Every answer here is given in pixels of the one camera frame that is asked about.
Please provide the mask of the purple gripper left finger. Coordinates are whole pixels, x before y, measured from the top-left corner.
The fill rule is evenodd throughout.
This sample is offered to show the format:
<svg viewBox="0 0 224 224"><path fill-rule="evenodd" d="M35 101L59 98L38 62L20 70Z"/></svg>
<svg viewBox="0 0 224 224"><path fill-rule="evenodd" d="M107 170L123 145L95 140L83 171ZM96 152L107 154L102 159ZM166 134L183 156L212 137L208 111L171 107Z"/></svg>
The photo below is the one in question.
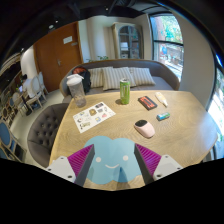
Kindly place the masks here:
<svg viewBox="0 0 224 224"><path fill-rule="evenodd" d="M68 157L58 157L46 170L69 182L83 186L94 155L94 145L89 145Z"/></svg>

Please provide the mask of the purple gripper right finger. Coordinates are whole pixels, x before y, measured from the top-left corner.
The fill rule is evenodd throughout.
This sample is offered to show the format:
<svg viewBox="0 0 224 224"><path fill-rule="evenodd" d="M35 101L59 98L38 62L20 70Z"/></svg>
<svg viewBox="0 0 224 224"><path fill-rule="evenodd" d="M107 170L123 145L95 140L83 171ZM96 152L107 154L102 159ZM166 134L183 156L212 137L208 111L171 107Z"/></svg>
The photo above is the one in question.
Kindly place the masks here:
<svg viewBox="0 0 224 224"><path fill-rule="evenodd" d="M134 154L146 185L182 169L171 156L159 155L139 144L135 145Z"/></svg>

